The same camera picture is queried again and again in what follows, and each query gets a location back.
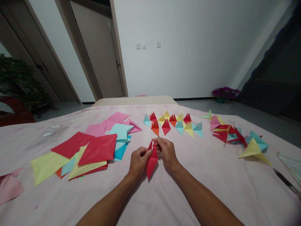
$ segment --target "hand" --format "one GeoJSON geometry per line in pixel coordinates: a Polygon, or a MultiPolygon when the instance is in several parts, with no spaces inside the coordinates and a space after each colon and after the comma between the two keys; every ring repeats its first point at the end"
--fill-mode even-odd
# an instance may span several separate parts
{"type": "Polygon", "coordinates": [[[141,177],[151,153],[152,150],[147,150],[145,147],[140,147],[136,151],[133,151],[128,172],[130,177],[135,180],[141,177]]]}
{"type": "Polygon", "coordinates": [[[176,157],[173,142],[165,138],[161,138],[160,136],[152,140],[156,143],[158,154],[160,154],[161,152],[163,154],[164,165],[169,171],[173,172],[175,168],[180,165],[176,157]]]}

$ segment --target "floor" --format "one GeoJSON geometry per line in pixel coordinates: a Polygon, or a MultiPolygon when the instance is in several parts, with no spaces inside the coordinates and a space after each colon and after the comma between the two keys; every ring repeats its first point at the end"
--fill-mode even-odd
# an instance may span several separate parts
{"type": "MultiPolygon", "coordinates": [[[[263,111],[248,107],[239,102],[216,103],[214,100],[185,100],[177,101],[179,105],[201,111],[211,111],[215,114],[237,115],[261,128],[277,135],[278,137],[301,148],[301,126],[284,119],[272,116],[263,111]]],[[[59,110],[49,110],[37,121],[43,121],[62,115],[79,111],[92,105],[79,105],[77,102],[62,102],[56,105],[59,110]]]]}

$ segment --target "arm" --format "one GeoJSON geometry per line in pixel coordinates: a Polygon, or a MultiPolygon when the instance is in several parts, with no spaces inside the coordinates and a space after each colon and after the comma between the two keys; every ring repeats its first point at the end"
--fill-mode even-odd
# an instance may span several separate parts
{"type": "Polygon", "coordinates": [[[152,150],[140,147],[132,153],[128,174],[124,179],[104,198],[96,203],[77,223],[81,225],[114,225],[118,213],[141,177],[152,150]]]}
{"type": "Polygon", "coordinates": [[[208,188],[197,181],[178,161],[172,142],[158,136],[153,139],[162,152],[165,167],[182,188],[199,223],[207,225],[243,225],[208,188]]]}

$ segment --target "purple flowers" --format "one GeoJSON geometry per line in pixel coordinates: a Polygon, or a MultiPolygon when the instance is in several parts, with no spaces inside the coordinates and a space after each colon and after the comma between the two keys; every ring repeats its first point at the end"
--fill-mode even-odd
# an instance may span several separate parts
{"type": "Polygon", "coordinates": [[[230,87],[221,87],[212,91],[214,97],[225,100],[234,100],[238,94],[240,94],[238,89],[232,89],[230,87]]]}

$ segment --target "flower pot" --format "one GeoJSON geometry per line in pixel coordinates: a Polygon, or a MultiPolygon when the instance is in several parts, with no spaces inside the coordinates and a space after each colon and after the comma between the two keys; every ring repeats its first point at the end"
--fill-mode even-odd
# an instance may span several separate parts
{"type": "Polygon", "coordinates": [[[225,99],[216,99],[215,101],[220,103],[220,104],[223,104],[225,102],[225,99]]]}

